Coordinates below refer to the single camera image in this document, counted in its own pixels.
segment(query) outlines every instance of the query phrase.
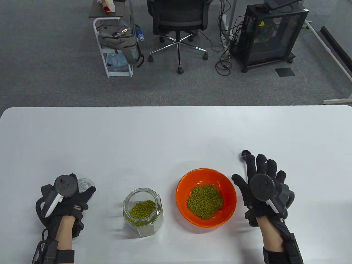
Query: black floor mat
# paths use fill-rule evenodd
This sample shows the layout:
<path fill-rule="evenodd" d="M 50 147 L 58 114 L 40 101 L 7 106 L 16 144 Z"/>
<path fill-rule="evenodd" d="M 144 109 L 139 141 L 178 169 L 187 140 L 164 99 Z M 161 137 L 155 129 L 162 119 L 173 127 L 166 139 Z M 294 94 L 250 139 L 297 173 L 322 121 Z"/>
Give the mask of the black floor mat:
<path fill-rule="evenodd" d="M 288 77 L 295 76 L 295 73 L 291 70 L 291 68 L 279 68 L 275 69 L 279 77 Z"/>

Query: side table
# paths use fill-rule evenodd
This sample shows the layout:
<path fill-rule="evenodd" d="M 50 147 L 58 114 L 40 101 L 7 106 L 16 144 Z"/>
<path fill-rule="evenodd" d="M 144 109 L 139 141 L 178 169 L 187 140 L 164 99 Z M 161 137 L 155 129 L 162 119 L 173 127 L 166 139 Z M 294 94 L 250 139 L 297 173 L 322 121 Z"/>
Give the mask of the side table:
<path fill-rule="evenodd" d="M 92 6 L 90 8 L 89 16 L 90 18 L 94 18 L 93 20 L 93 29 L 96 37 L 96 42 L 98 43 L 98 47 L 101 54 L 101 59 L 103 60 L 105 73 L 108 78 L 111 76 L 130 76 L 133 75 L 133 65 L 128 64 L 128 71 L 108 71 L 106 56 L 108 53 L 114 53 L 115 49 L 102 48 L 99 38 L 98 38 L 98 30 L 96 28 L 96 23 L 98 20 L 112 20 L 112 19 L 121 19 L 124 16 L 125 11 L 125 1 L 114 1 L 115 4 L 115 12 L 107 13 L 102 7 L 102 4 L 98 3 L 97 0 L 93 0 Z M 130 0 L 130 9 L 131 16 L 133 16 L 133 8 L 132 1 Z"/>

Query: computer case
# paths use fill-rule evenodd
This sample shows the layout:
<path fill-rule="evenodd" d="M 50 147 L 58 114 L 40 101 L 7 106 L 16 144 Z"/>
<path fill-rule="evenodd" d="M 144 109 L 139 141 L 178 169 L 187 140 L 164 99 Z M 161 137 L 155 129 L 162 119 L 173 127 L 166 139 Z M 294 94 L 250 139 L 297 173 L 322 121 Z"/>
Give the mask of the computer case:
<path fill-rule="evenodd" d="M 307 14 L 308 9 L 298 3 L 276 10 L 265 5 L 247 6 L 238 43 L 230 46 L 242 72 L 277 61 L 292 63 L 295 55 L 291 50 Z"/>

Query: hexagonal glass jar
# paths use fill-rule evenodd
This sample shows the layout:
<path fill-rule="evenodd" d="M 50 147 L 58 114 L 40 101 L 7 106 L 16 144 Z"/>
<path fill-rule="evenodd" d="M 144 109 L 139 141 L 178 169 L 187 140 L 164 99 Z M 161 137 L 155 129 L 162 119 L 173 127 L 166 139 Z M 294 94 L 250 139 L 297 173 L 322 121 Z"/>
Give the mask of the hexagonal glass jar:
<path fill-rule="evenodd" d="M 146 218 L 136 219 L 130 215 L 131 209 L 139 202 L 151 200 L 155 203 L 155 209 Z M 163 207 L 160 195 L 149 188 L 139 188 L 131 192 L 123 202 L 124 219 L 128 226 L 141 237 L 154 235 L 164 221 Z"/>

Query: chair wheel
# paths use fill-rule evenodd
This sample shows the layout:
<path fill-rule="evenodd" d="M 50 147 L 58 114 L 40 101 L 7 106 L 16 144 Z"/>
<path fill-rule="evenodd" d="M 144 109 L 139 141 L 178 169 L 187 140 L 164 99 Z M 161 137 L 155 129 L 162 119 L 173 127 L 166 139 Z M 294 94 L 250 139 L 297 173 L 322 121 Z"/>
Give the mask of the chair wheel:
<path fill-rule="evenodd" d="M 177 72 L 178 72 L 178 74 L 182 74 L 184 71 L 181 67 L 178 67 Z"/>

